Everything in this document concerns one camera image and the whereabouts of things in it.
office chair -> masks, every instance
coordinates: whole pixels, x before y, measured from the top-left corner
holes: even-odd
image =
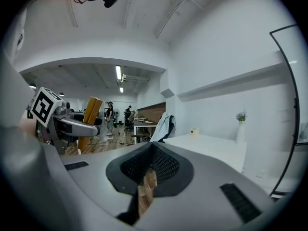
[[[165,143],[164,139],[167,139],[169,137],[170,133],[172,132],[172,130],[174,128],[174,123],[171,121],[173,117],[174,116],[172,116],[172,115],[170,116],[168,133],[163,138],[161,138],[158,142]],[[140,141],[148,142],[151,139],[150,137],[147,137],[147,136],[141,135],[141,134],[132,135],[132,137],[134,137],[134,138],[136,137],[138,143],[140,143]]]

flower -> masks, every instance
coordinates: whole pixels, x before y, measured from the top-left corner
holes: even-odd
[[[245,121],[247,118],[246,111],[242,111],[236,115],[238,121]]]

white ceiling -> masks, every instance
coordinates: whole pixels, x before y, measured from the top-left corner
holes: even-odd
[[[183,0],[119,0],[113,7],[104,7],[103,0],[76,4],[64,0],[37,0],[28,7],[25,35],[55,34],[59,27],[89,27],[94,25],[114,26],[157,36],[176,5]],[[191,20],[204,13],[202,8],[214,0],[185,0],[173,13],[157,40],[172,43]],[[122,67],[124,74],[148,77],[150,71],[134,67]],[[115,66],[105,64],[52,66],[24,73],[27,81],[53,88],[61,85],[96,86],[118,89]],[[137,92],[141,84],[126,83],[126,92]]]
[[[121,67],[121,73],[125,75],[149,78],[151,71],[135,68]],[[50,89],[65,86],[71,87],[93,87],[100,90],[117,90],[116,68],[108,64],[71,64],[40,68],[35,71],[22,74],[23,78],[30,84],[34,82],[37,86]],[[122,82],[125,93],[137,93],[144,83],[136,81]]]

white vase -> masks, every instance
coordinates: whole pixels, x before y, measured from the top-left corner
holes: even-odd
[[[236,143],[242,144],[245,142],[245,121],[239,121],[239,129],[237,131]]]

brick wall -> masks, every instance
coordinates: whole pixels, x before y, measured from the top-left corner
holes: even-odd
[[[166,111],[166,103],[161,103],[138,110],[138,117],[148,118],[150,121],[159,122],[160,117]]]

